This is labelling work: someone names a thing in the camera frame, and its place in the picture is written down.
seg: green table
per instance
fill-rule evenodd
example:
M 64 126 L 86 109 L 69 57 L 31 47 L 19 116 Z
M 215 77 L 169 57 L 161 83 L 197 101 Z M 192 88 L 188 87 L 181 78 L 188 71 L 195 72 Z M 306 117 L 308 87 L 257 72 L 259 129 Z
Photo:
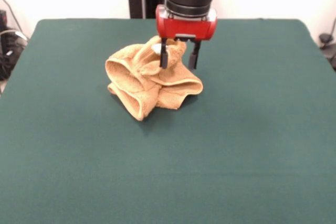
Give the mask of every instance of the green table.
M 304 24 L 219 21 L 204 92 L 137 122 L 104 62 L 155 34 L 38 23 L 0 99 L 0 222 L 335 224 L 336 78 Z

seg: tabletop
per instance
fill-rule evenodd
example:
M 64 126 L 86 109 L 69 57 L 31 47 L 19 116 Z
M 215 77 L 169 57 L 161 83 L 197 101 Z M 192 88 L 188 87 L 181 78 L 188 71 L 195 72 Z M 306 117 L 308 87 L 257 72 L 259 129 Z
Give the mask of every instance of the tabletop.
M 155 34 L 38 23 L 0 99 L 1 223 L 335 223 L 336 78 L 306 26 L 220 20 L 204 91 L 138 122 L 104 63 Z

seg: power cord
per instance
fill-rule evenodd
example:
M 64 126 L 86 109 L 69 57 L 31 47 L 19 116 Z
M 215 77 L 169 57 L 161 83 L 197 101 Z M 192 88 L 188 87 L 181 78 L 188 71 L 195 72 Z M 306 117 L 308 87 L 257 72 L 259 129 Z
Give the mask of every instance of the power cord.
M 12 10 L 12 7 L 10 6 L 10 4 L 9 4 L 6 0 L 2 0 L 2 1 L 8 6 L 8 9 L 9 9 L 9 11 L 11 12 L 12 17 L 14 18 L 17 27 L 18 27 L 19 30 L 22 32 L 22 28 L 21 28 L 19 22 L 17 21 L 15 15 L 14 15 L 14 12 L 13 12 L 13 10 Z

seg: crumpled towel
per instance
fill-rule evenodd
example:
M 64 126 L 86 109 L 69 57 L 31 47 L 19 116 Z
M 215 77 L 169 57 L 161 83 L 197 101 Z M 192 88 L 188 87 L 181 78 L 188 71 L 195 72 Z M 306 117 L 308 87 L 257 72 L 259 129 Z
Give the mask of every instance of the crumpled towel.
M 126 46 L 106 61 L 108 90 L 119 97 L 125 108 L 142 121 L 154 107 L 178 109 L 188 95 L 203 91 L 201 80 L 182 63 L 186 43 L 168 40 L 168 67 L 160 67 L 160 55 L 152 46 L 161 43 L 159 36 L 146 44 Z

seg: towel fold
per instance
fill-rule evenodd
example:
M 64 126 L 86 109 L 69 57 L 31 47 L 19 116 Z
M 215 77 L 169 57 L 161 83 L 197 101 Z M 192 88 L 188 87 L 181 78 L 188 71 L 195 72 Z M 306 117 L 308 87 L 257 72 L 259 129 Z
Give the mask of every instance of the towel fold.
M 178 109 L 188 95 L 203 91 L 201 80 L 182 63 L 186 43 L 168 40 L 168 67 L 160 67 L 160 55 L 152 46 L 159 44 L 159 36 L 146 44 L 126 46 L 106 61 L 108 90 L 119 97 L 125 108 L 142 121 L 155 106 Z

